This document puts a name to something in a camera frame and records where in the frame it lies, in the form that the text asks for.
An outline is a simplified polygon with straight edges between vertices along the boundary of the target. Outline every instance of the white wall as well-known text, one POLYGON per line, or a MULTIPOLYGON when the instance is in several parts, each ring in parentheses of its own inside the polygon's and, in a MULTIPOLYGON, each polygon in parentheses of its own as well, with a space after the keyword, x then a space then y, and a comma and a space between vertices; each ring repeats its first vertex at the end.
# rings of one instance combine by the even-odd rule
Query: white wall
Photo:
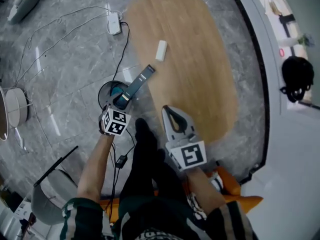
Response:
POLYGON ((308 240, 320 227, 319 130, 279 117, 277 145, 243 186, 264 201, 248 217, 259 239, 308 240))
POLYGON ((248 217, 260 240, 311 240, 320 227, 320 111, 292 106, 283 86, 279 46, 259 0, 241 0, 264 61, 270 103, 266 165, 242 186, 264 197, 248 217))

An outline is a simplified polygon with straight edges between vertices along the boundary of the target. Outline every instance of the orange chair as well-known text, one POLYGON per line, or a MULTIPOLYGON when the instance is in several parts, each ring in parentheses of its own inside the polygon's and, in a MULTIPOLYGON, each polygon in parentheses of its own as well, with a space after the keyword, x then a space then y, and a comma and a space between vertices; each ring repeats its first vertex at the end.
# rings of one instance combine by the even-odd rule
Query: orange chair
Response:
MULTIPOLYGON (((210 178, 215 172, 219 174, 223 182, 223 190, 228 194, 224 194, 223 197, 227 203, 231 201, 238 201, 241 204, 241 207, 245 213, 248 213, 252 208, 257 206, 262 200, 263 197, 260 196, 241 196, 241 186, 237 182, 236 178, 232 176, 225 168, 222 166, 218 166, 213 172, 206 173, 207 177, 210 178)), ((190 193, 189 187, 187 183, 183 183, 183 188, 188 195, 190 193)), ((158 195, 158 190, 154 191, 154 195, 158 195)), ((101 200, 100 205, 103 209, 109 205, 110 200, 101 200)), ((112 204, 112 216, 111 216, 111 223, 115 223, 118 218, 118 208, 119 208, 119 198, 115 198, 112 204)), ((110 214, 110 207, 105 211, 107 214, 110 214)))

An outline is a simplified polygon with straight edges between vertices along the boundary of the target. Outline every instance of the power adapter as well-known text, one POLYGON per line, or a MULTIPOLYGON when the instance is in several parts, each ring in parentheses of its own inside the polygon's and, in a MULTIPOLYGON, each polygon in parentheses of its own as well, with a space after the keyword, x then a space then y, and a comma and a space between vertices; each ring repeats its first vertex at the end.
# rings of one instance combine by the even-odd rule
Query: power adapter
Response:
POLYGON ((109 34, 110 35, 116 35, 121 32, 120 29, 120 20, 118 13, 114 12, 107 16, 108 20, 108 28, 109 28, 109 34))
POLYGON ((118 160, 115 163, 115 167, 122 169, 126 163, 126 161, 128 160, 128 156, 127 155, 121 155, 118 160))

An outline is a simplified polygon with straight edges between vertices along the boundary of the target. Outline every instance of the cable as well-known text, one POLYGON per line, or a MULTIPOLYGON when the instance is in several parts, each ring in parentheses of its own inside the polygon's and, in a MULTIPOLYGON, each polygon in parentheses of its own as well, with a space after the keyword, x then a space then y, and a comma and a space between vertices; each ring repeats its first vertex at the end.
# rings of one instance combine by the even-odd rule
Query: cable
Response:
POLYGON ((42 27, 38 28, 37 30, 35 30, 35 31, 32 33, 32 35, 31 35, 31 36, 26 40, 26 42, 25 42, 24 48, 23 48, 23 50, 22 50, 22 55, 21 55, 21 60, 20 60, 20 65, 19 65, 19 70, 18 70, 18 74, 17 74, 17 77, 16 77, 16 81, 15 81, 13 87, 10 87, 10 89, 14 88, 14 87, 17 85, 17 83, 18 83, 18 82, 24 77, 24 75, 31 69, 31 67, 33 66, 33 64, 34 64, 38 59, 40 59, 40 58, 44 55, 45 52, 47 52, 47 51, 49 51, 50 49, 52 49, 59 41, 61 41, 62 39, 64 39, 66 36, 68 36, 72 31, 74 31, 74 30, 76 30, 77 28, 83 26, 84 24, 92 21, 93 19, 96 19, 96 18, 102 16, 104 13, 103 13, 103 14, 100 14, 100 15, 98 15, 98 16, 96 16, 96 17, 93 17, 93 18, 91 18, 90 20, 87 20, 85 23, 83 23, 83 24, 75 27, 74 29, 72 29, 68 34, 66 34, 64 37, 62 37, 60 40, 58 40, 54 45, 52 45, 50 48, 48 48, 47 50, 45 50, 38 58, 36 58, 36 59, 32 62, 31 66, 23 73, 23 75, 22 75, 21 77, 19 77, 20 72, 21 72, 22 60, 23 60, 23 57, 24 57, 24 55, 25 55, 26 47, 27 47, 27 45, 28 45, 28 49, 30 50, 30 48, 31 48, 31 46, 32 46, 32 37, 34 36, 34 34, 35 34, 36 32, 38 32, 39 30, 41 30, 41 29, 49 26, 50 24, 52 24, 52 23, 54 23, 54 22, 57 22, 58 24, 60 24, 60 23, 62 22, 62 19, 61 19, 62 17, 68 16, 68 15, 71 15, 71 14, 74 14, 74 13, 77 13, 77 12, 80 12, 80 11, 82 11, 82 10, 89 9, 89 8, 101 8, 101 9, 106 10, 108 13, 109 13, 109 12, 118 13, 118 15, 119 15, 119 20, 120 20, 120 21, 121 21, 122 18, 123 18, 123 14, 122 14, 121 11, 118 11, 118 10, 110 10, 109 8, 104 8, 104 7, 102 7, 102 6, 97 6, 97 5, 95 5, 95 6, 87 6, 87 7, 84 7, 84 8, 81 8, 81 9, 78 9, 78 10, 75 10, 75 11, 72 11, 72 12, 69 12, 69 13, 66 13, 66 14, 63 14, 63 15, 61 15, 60 17, 52 20, 52 21, 49 22, 48 24, 43 25, 42 27))
MULTIPOLYGON (((118 65, 116 66, 115 73, 114 73, 114 75, 113 75, 112 81, 114 81, 115 78, 116 78, 116 74, 118 73, 118 69, 119 69, 120 63, 122 62, 122 60, 123 60, 123 58, 124 58, 125 50, 126 50, 126 48, 127 48, 128 42, 129 42, 130 27, 129 27, 128 23, 126 23, 126 22, 124 22, 124 21, 121 21, 121 22, 120 22, 120 25, 121 25, 121 24, 126 24, 126 26, 128 27, 128 35, 127 35, 127 37, 126 37, 125 46, 124 46, 124 48, 123 48, 123 50, 122 50, 121 59, 120 59, 118 65)), ((114 89, 114 87, 115 87, 115 86, 112 86, 112 85, 111 85, 111 88, 110 88, 110 96, 111 96, 111 93, 112 93, 112 90, 114 89)))
MULTIPOLYGON (((113 149, 113 153, 115 154, 116 153, 116 146, 114 146, 115 144, 112 142, 111 144, 111 147, 113 149)), ((112 154, 111 152, 109 151, 109 154, 110 154, 110 157, 111 157, 111 162, 112 162, 112 166, 113 166, 113 169, 115 169, 115 162, 113 159, 112 159, 112 154)))
POLYGON ((37 121, 38 121, 38 123, 39 123, 39 125, 40 125, 40 128, 41 128, 41 130, 42 130, 42 132, 43 132, 43 135, 44 135, 46 141, 48 142, 49 146, 50 146, 51 149, 52 149, 52 146, 51 146, 51 144, 50 144, 50 142, 49 142, 49 140, 48 140, 48 138, 47 138, 47 135, 46 135, 44 129, 42 128, 42 125, 41 125, 40 120, 39 120, 39 118, 38 118, 38 114, 37 114, 37 111, 36 111, 35 104, 32 102, 31 99, 27 98, 26 92, 24 92, 24 96, 25 96, 25 98, 32 104, 33 109, 34 109, 34 113, 35 113, 35 117, 36 117, 36 119, 37 119, 37 121))
POLYGON ((127 155, 129 154, 129 152, 135 148, 136 144, 135 144, 134 138, 132 137, 132 135, 130 134, 130 132, 128 131, 128 129, 125 129, 125 130, 126 130, 127 133, 130 135, 130 137, 131 137, 131 139, 132 139, 132 143, 133 143, 133 147, 130 148, 130 150, 125 154, 125 156, 127 156, 127 155))
MULTIPOLYGON (((108 2, 107 2, 107 0, 104 0, 104 1, 105 1, 106 8, 108 9, 108 15, 110 15, 110 10, 109 10, 108 2)), ((111 35, 111 33, 110 33, 110 31, 109 31, 109 20, 107 20, 107 22, 106 22, 106 31, 108 32, 108 34, 111 35)))
POLYGON ((116 181, 115 181, 115 183, 114 183, 114 185, 113 185, 113 188, 112 188, 112 189, 113 189, 113 194, 112 194, 113 198, 112 198, 112 200, 111 200, 109 221, 111 220, 111 217, 112 217, 113 204, 114 204, 114 199, 115 199, 115 194, 116 194, 116 184, 117 184, 117 182, 118 182, 119 172, 120 172, 120 169, 118 169, 118 174, 117 174, 117 176, 116 176, 116 181))

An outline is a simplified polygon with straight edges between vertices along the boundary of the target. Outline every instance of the sleeve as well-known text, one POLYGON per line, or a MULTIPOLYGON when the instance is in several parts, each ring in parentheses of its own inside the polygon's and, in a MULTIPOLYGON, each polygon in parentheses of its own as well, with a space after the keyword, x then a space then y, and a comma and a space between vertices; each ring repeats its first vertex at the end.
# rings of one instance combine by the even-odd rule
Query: sleeve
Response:
POLYGON ((237 201, 214 209, 205 221, 205 232, 212 239, 257 240, 250 221, 237 201))
POLYGON ((103 209, 87 198, 73 198, 62 208, 64 225, 60 239, 100 239, 103 229, 103 209))

